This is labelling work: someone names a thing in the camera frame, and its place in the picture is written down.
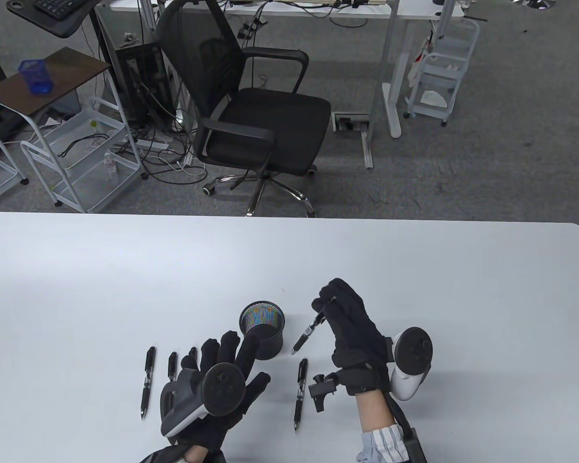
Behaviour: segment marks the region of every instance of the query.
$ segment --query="white cloth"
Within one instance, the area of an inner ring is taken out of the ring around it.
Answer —
[[[402,463],[408,461],[402,430],[398,424],[362,434],[358,463]]]

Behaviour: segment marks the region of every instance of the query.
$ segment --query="forearm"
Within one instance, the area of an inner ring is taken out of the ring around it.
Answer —
[[[362,426],[362,452],[358,463],[402,463],[409,458],[402,431],[391,414],[382,391],[356,395]]]
[[[368,433],[395,424],[395,419],[388,408],[382,391],[357,394],[356,403],[358,404],[362,432]]]
[[[186,463],[203,463],[206,455],[208,455],[208,449],[194,445],[184,454],[184,461]]]

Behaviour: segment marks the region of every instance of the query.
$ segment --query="chair seat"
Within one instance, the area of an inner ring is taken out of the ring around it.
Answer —
[[[304,176],[313,164],[330,121],[330,103],[325,99],[245,88],[225,108],[219,121],[267,128],[276,136],[268,170]],[[212,132],[206,145],[208,162],[261,166],[262,142],[236,135]]]

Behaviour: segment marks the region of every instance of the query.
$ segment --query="gray carpet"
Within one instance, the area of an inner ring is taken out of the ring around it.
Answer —
[[[483,33],[446,128],[427,117],[402,120],[403,136],[393,140],[380,106],[375,170],[365,170],[356,135],[330,130],[317,160],[318,175],[286,178],[311,198],[320,217],[579,224],[579,0],[561,0],[549,11],[479,0],[470,13],[489,22],[481,23]],[[368,108],[384,22],[342,29],[327,20],[268,19],[258,44],[301,48],[311,56],[303,93],[325,97],[337,110]],[[87,35],[96,49],[89,25]],[[426,29],[418,35],[422,39]],[[81,32],[68,40],[51,37],[7,13],[0,0],[0,62],[7,73],[22,59],[45,56],[64,44],[87,52]],[[289,88],[297,75],[270,63],[258,63],[256,73],[268,75],[268,88]],[[89,84],[80,95],[93,88]],[[14,151],[31,181],[2,196],[0,210],[71,212],[53,207]],[[220,172],[211,168],[210,177]],[[106,212],[238,216],[253,185],[233,192],[219,188],[212,198],[200,187],[138,180]],[[258,214],[300,217],[303,209],[269,188]]]

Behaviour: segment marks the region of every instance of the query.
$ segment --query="pen holder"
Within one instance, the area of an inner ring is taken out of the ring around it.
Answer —
[[[252,334],[260,339],[257,360],[272,359],[281,351],[285,315],[276,304],[267,300],[249,304],[240,314],[238,324],[243,336]]]
[[[30,59],[22,61],[18,71],[23,75],[28,89],[32,95],[46,95],[54,88],[54,82],[47,71],[45,61],[42,59]]]

